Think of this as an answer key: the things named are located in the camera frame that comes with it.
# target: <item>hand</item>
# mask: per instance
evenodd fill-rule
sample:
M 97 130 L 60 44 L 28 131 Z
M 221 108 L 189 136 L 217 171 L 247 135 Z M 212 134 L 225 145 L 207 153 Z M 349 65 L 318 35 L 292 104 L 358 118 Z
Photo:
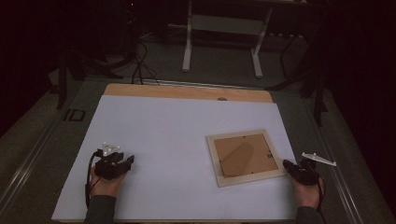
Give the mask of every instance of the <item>hand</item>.
M 108 195 L 117 197 L 121 182 L 125 178 L 126 174 L 127 173 L 112 180 L 106 180 L 95 174 L 95 167 L 93 166 L 91 168 L 90 196 L 93 197 L 95 195 Z
M 294 185 L 294 195 L 299 207 L 308 206 L 315 209 L 319 206 L 319 187 L 318 185 L 306 186 L 300 184 L 296 179 L 289 175 L 291 182 Z M 322 188 L 322 193 L 324 193 L 324 182 L 319 179 L 320 187 Z

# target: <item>picture frame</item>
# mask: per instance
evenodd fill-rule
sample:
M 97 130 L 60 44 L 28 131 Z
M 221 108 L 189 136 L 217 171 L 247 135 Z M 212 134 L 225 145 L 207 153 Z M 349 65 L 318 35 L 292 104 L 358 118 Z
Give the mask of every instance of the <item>picture frame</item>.
M 219 188 L 285 175 L 265 129 L 206 137 Z

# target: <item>white tabletop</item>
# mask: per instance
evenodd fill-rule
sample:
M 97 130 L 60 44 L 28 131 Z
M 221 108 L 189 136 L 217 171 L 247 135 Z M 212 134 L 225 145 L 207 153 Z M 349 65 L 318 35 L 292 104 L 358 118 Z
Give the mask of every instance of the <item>white tabletop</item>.
M 295 161 L 276 104 L 104 95 L 52 219 L 82 220 L 88 161 L 103 142 L 135 155 L 116 220 L 294 219 L 285 177 L 218 188 L 205 137 L 266 129 L 282 159 Z

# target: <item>white table leg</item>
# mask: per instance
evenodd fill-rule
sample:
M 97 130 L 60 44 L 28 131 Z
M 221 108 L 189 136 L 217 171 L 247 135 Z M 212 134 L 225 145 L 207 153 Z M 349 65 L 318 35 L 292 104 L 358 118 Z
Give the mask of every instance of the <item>white table leg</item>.
M 191 61 L 191 16 L 192 16 L 192 0 L 189 1 L 189 17 L 187 18 L 187 43 L 186 49 L 184 50 L 183 59 L 183 72 L 190 71 L 190 61 Z
M 267 31 L 268 23 L 270 21 L 272 12 L 273 9 L 271 7 L 268 8 L 265 21 L 262 23 L 262 29 L 259 33 L 259 39 L 257 41 L 257 45 L 255 48 L 251 49 L 251 59 L 253 61 L 254 74 L 258 78 L 262 77 L 262 66 L 260 65 L 259 52 L 260 52 L 260 48 L 262 47 L 262 41 L 264 40 L 265 32 Z

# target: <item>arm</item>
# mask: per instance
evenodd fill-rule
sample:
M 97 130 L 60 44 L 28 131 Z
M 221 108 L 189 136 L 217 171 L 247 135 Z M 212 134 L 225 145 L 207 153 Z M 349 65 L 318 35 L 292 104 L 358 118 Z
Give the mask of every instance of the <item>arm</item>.
M 113 223 L 116 197 L 120 184 L 126 174 L 116 179 L 106 180 L 95 175 L 94 167 L 91 168 L 91 192 L 90 207 L 84 223 L 107 224 Z
M 295 200 L 298 205 L 296 223 L 297 224 L 321 224 L 322 219 L 317 211 L 319 206 L 318 186 L 305 186 L 289 176 L 294 185 Z

